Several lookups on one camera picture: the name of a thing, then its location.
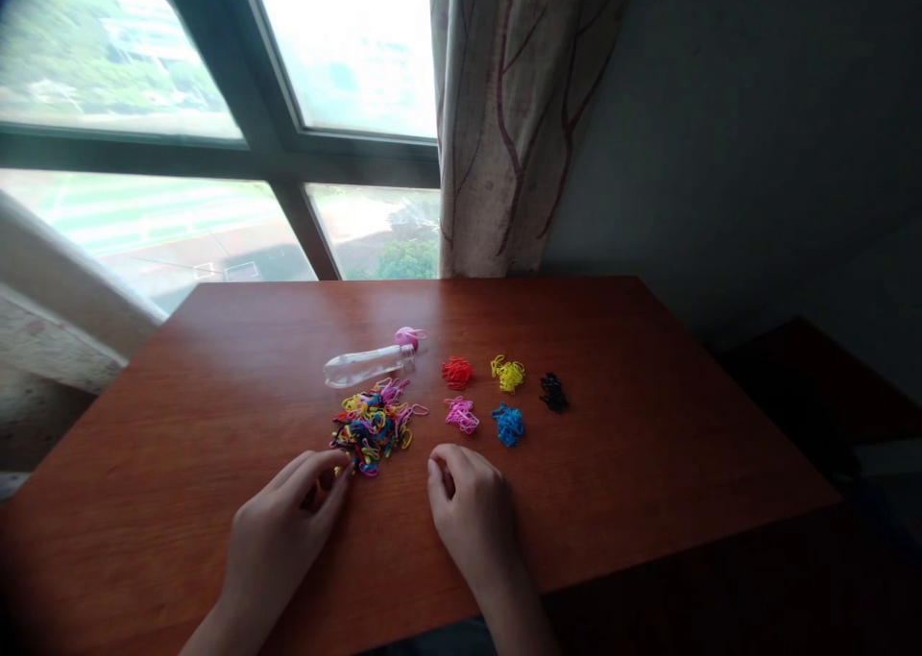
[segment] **window frame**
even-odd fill
[[[265,181],[319,280],[342,275],[306,183],[441,186],[435,139],[302,126],[261,0],[168,1],[244,141],[0,122],[0,167]]]

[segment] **plastic bottle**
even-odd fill
[[[331,358],[324,366],[327,387],[352,387],[384,373],[401,368],[412,369],[420,339],[425,339],[424,331],[401,328],[395,335],[397,344],[370,352],[343,353]]]

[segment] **wooden table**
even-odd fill
[[[543,592],[838,500],[637,279],[203,284],[4,510],[4,552],[45,646],[178,650],[217,596],[233,512],[324,449],[357,391],[327,388],[324,363],[403,325],[429,333],[405,395],[431,413],[378,478],[354,480],[273,653],[345,654],[477,612],[429,513],[438,443],[508,476]],[[490,379],[498,353],[525,365],[515,396]],[[457,393],[441,363],[459,354],[476,370],[473,437],[444,422]],[[564,415],[538,400],[547,371]],[[489,416],[501,401],[524,416],[514,449]]]

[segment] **left hand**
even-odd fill
[[[337,466],[343,469],[333,482]],[[345,452],[306,451],[237,511],[218,601],[227,613],[271,629],[327,542],[351,474]],[[312,512],[318,480],[329,493]]]

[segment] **window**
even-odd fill
[[[242,138],[166,0],[7,0],[0,119]]]
[[[0,188],[168,312],[198,283],[434,278],[428,15],[3,0]]]
[[[307,186],[343,279],[436,279],[438,190]]]
[[[262,2],[308,128],[435,137],[428,0]]]
[[[168,313],[198,283],[317,279],[264,182],[0,169],[0,188]]]

